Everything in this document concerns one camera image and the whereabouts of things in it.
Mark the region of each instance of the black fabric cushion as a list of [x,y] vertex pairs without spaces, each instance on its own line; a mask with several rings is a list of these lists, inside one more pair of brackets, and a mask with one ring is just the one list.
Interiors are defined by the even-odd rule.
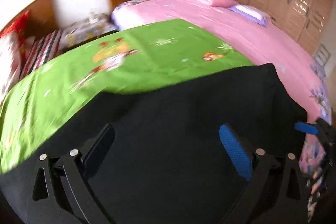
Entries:
[[98,171],[85,179],[116,223],[216,223],[246,184],[219,140],[219,127],[228,123],[269,154],[299,157],[305,135],[293,126],[306,118],[272,64],[149,93],[100,93],[28,160],[0,176],[0,189],[26,222],[39,155],[68,153],[110,123],[115,141]]

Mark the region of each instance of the cartoon print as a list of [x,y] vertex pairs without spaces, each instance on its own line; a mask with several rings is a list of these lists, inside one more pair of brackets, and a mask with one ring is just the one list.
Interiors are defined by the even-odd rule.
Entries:
[[176,38],[170,38],[170,39],[158,39],[156,40],[154,43],[152,44],[155,44],[156,47],[158,46],[163,46],[163,45],[166,45],[166,44],[171,44],[171,43],[174,43],[176,42],[177,39]]
[[95,36],[93,35],[93,33],[87,33],[87,34],[86,34],[86,40],[91,39],[91,38],[93,38],[93,37],[95,37]]
[[105,43],[102,46],[103,48],[94,55],[93,62],[99,62],[105,58],[130,50],[126,42],[114,44],[112,47],[107,47]]
[[94,68],[85,78],[76,83],[75,86],[71,89],[71,92],[83,86],[88,81],[88,79],[91,78],[92,75],[94,75],[95,73],[101,70],[110,71],[116,69],[124,63],[126,56],[139,53],[139,51],[135,49],[129,50],[129,46],[125,42],[109,48],[106,48],[107,42],[102,42],[100,43],[100,46],[102,46],[103,48],[95,54],[95,56],[93,57],[93,61],[99,62],[102,60],[102,64]]
[[219,47],[217,47],[220,50],[223,50],[224,52],[227,52],[228,50],[233,49],[233,47],[231,45],[229,45],[228,43],[222,41],[221,44],[219,44]]
[[206,54],[203,55],[203,59],[207,62],[216,60],[218,58],[224,57],[225,55],[222,54],[214,54],[212,52],[207,52]]
[[67,43],[68,43],[68,47],[72,46],[75,43],[76,40],[76,36],[75,35],[69,35],[67,38]]
[[99,25],[96,26],[96,28],[97,28],[98,31],[103,31],[104,28],[105,28],[105,24],[99,24]]
[[120,5],[118,5],[115,10],[119,10],[120,8],[124,7],[124,6],[131,6],[131,5],[136,5],[145,1],[149,1],[149,0],[130,0],[130,1],[126,1],[124,3],[121,3]]

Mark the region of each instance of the purple pillowcase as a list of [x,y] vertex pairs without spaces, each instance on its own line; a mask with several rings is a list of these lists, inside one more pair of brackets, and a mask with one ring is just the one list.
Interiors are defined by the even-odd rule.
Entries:
[[233,12],[236,12],[238,14],[241,14],[242,16],[244,16],[244,17],[246,17],[246,18],[254,21],[255,23],[257,23],[257,24],[259,24],[259,25],[261,25],[263,27],[266,27],[265,17],[262,17],[262,19],[260,20],[260,19],[258,19],[256,17],[252,16],[252,15],[246,14],[245,12],[237,9],[236,6],[232,6],[232,7],[228,8],[228,9],[231,10],[231,11],[233,11]]

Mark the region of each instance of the pink bed sheet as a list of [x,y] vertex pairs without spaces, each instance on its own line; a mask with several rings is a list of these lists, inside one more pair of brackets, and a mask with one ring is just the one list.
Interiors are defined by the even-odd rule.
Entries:
[[327,90],[312,70],[311,56],[287,34],[267,23],[262,27],[242,15],[195,0],[134,0],[113,11],[122,29],[181,18],[213,33],[254,64],[273,63],[288,94],[308,112],[308,122],[330,122]]

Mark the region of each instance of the mattress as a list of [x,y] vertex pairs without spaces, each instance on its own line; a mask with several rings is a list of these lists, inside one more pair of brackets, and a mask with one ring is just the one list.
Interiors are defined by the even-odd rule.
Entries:
[[308,112],[308,122],[321,117],[331,123],[328,91],[317,64],[271,22],[263,27],[231,10],[196,0],[132,0],[112,13],[122,30],[175,18],[211,32],[255,65],[273,63],[289,95]]
[[178,19],[107,35],[47,62],[3,102],[0,173],[27,159],[100,91],[146,92],[253,65],[220,44],[218,37]]

